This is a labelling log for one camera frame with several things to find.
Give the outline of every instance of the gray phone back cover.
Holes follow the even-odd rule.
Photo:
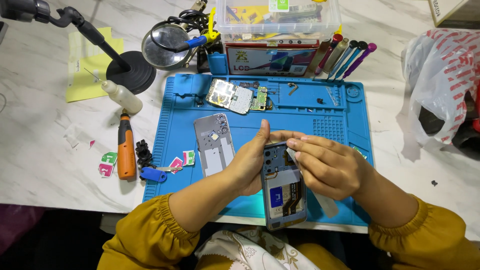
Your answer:
[[[199,118],[193,126],[204,177],[221,172],[235,156],[227,116],[218,113]],[[215,135],[211,136],[212,131],[219,136],[217,140],[214,140]]]

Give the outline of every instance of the black round base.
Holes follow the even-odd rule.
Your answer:
[[[107,80],[125,86],[132,93],[140,94],[152,85],[156,69],[151,66],[140,51],[127,51],[120,55],[132,69],[125,72],[115,61],[107,68]]]

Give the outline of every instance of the blue screwdriver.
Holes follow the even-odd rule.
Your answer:
[[[350,58],[347,60],[347,62],[338,70],[338,72],[335,74],[335,79],[333,79],[333,80],[335,81],[338,77],[340,77],[343,74],[343,72],[345,72],[345,70],[347,70],[348,66],[353,62],[355,57],[357,57],[357,55],[361,51],[363,51],[367,48],[368,48],[367,42],[360,41],[357,49],[353,52],[352,56],[350,56]]]
[[[340,68],[340,66],[342,65],[343,61],[345,61],[345,59],[350,55],[350,53],[353,51],[353,49],[355,49],[355,48],[358,47],[358,46],[359,46],[358,41],[356,41],[356,40],[350,41],[350,43],[349,43],[349,45],[348,45],[348,48],[345,50],[345,52],[343,53],[343,55],[342,55],[342,57],[340,58],[340,60],[338,60],[338,62],[335,64],[335,66],[333,66],[332,71],[328,74],[327,81],[328,81],[328,79],[330,79],[330,77],[332,77],[333,75],[335,75],[335,72]]]

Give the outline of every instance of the hand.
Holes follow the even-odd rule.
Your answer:
[[[237,151],[232,162],[222,172],[226,177],[233,178],[232,184],[239,196],[256,194],[262,189],[260,170],[264,163],[265,145],[302,136],[305,136],[302,132],[285,130],[270,133],[270,123],[263,119],[257,135]]]
[[[361,192],[375,169],[355,149],[317,136],[289,139],[288,147],[297,151],[305,184],[312,191],[342,200]]]

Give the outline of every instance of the marble table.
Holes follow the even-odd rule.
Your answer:
[[[75,7],[96,27],[112,26],[125,51],[139,50],[157,22],[188,9],[191,0],[50,0],[51,10]],[[350,77],[365,87],[376,169],[407,192],[448,208],[467,224],[467,238],[480,240],[480,166],[454,150],[421,149],[409,130],[408,97],[400,54],[406,43],[433,28],[426,0],[339,0],[343,34],[375,42],[378,50]],[[209,1],[209,8],[215,1]],[[7,21],[0,45],[0,203],[126,213],[141,203],[143,183],[101,178],[101,156],[117,149],[120,107],[108,97],[65,103],[68,33],[33,22]],[[194,73],[190,69],[175,72]],[[165,79],[138,95],[143,110],[132,118],[135,141],[152,143]],[[0,108],[3,98],[0,96]],[[64,138],[70,125],[81,128],[80,144]],[[89,149],[88,140],[96,140]],[[264,224],[263,219],[219,216],[218,221]],[[309,224],[302,227],[366,232],[365,227]]]

